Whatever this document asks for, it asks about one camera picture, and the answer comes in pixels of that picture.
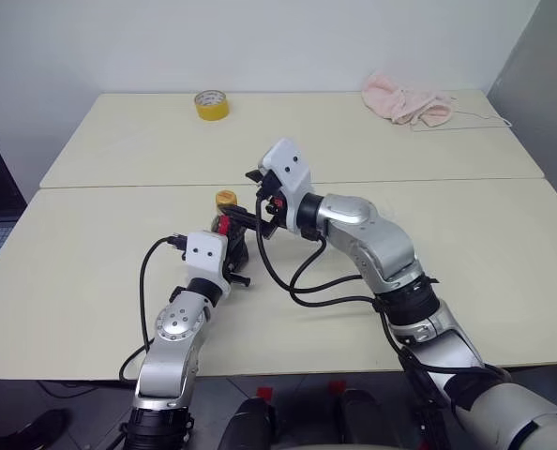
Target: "pink cloth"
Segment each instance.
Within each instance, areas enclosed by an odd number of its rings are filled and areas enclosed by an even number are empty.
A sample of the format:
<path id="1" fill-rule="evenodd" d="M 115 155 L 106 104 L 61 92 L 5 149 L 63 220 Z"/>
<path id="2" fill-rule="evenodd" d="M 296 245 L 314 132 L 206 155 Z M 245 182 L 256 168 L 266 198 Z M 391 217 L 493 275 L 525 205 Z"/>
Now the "pink cloth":
<path id="1" fill-rule="evenodd" d="M 451 118 L 451 98 L 440 92 L 402 89 L 380 73 L 371 75 L 362 88 L 362 99 L 375 113 L 394 124 L 412 125 L 422 120 L 437 127 Z"/>

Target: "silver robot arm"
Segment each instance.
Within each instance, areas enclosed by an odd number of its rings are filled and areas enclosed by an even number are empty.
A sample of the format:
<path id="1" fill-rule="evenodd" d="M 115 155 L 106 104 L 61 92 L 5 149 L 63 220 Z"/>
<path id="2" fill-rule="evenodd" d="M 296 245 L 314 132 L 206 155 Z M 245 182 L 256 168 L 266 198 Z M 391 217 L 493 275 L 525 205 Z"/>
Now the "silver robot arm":
<path id="1" fill-rule="evenodd" d="M 227 237 L 192 232 L 187 237 L 187 287 L 156 319 L 156 334 L 143 360 L 127 423 L 124 448 L 182 448 L 193 419 L 188 405 L 198 354 L 218 301 L 231 285 L 225 278 Z"/>
<path id="2" fill-rule="evenodd" d="M 402 344 L 399 360 L 420 395 L 451 407 L 485 448 L 557 449 L 557 406 L 482 361 L 398 225 L 364 199 L 314 194 L 309 167 L 289 140 L 268 151 L 259 172 L 262 197 L 270 189 L 287 203 L 285 228 L 304 236 L 314 229 L 352 259 L 388 318 L 385 331 Z"/>

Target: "floor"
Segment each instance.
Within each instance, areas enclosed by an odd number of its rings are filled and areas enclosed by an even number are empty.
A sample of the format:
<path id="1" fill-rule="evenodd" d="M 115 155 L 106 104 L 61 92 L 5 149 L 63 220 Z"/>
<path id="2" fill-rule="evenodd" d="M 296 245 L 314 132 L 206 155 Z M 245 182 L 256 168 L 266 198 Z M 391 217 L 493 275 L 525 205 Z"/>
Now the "floor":
<path id="1" fill-rule="evenodd" d="M 514 373 L 517 383 L 557 403 L 557 367 L 530 368 Z M 397 436 L 402 448 L 419 445 L 417 426 L 410 405 L 414 395 L 399 372 L 371 374 L 313 374 L 264 377 L 206 378 L 197 381 L 191 411 L 195 428 L 188 445 L 192 450 L 215 449 L 234 411 L 259 387 L 273 389 L 278 410 L 279 442 L 274 448 L 304 443 L 333 443 L 331 426 L 334 397 L 330 382 L 369 391 L 382 405 L 385 423 Z M 47 386 L 57 394 L 74 394 L 83 387 Z M 105 449 L 117 435 L 120 423 L 128 420 L 132 392 L 99 388 L 71 399 L 50 397 L 34 381 L 0 381 L 0 435 L 22 428 L 50 408 L 68 408 L 72 414 L 68 432 L 52 447 L 55 450 Z M 449 412 L 445 422 L 453 448 L 477 448 L 456 424 Z"/>

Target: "table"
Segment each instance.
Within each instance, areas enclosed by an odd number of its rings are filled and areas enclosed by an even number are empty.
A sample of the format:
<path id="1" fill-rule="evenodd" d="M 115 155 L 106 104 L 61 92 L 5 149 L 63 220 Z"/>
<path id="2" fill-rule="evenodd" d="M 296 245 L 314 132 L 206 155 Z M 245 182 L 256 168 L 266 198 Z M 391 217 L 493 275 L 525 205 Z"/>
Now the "table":
<path id="1" fill-rule="evenodd" d="M 461 110 L 496 114 L 480 91 L 452 95 Z M 228 97 L 229 116 L 206 122 L 193 94 L 101 95 L 41 187 L 246 184 L 281 137 L 301 147 L 317 183 L 543 176 L 505 127 L 413 132 L 359 93 Z"/>
<path id="2" fill-rule="evenodd" d="M 316 188 L 368 198 L 408 232 L 427 273 L 441 281 L 436 292 L 487 361 L 557 363 L 557 195 L 547 181 Z M 144 253 L 162 235 L 207 228 L 217 190 L 42 189 L 0 252 L 0 378 L 116 379 L 142 343 L 137 287 Z M 251 207 L 254 186 L 234 191 Z M 265 273 L 253 242 L 250 235 L 244 272 L 252 286 L 235 287 L 218 306 L 201 375 L 400 369 L 367 306 L 295 305 Z M 286 278 L 314 247 L 278 231 L 268 253 Z M 301 282 L 353 272 L 332 249 Z M 145 281 L 149 324 L 184 276 L 176 250 L 163 247 L 152 257 Z M 368 291 L 356 281 L 332 293 Z"/>

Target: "yellow tape roll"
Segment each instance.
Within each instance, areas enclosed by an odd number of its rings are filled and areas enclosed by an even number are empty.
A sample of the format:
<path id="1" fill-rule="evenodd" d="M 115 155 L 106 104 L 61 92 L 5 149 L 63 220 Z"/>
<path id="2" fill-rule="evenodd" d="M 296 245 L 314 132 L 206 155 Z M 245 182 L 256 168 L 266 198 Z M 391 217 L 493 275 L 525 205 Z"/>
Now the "yellow tape roll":
<path id="1" fill-rule="evenodd" d="M 203 91 L 194 100 L 197 114 L 203 120 L 220 120 L 229 115 L 229 102 L 222 91 Z"/>

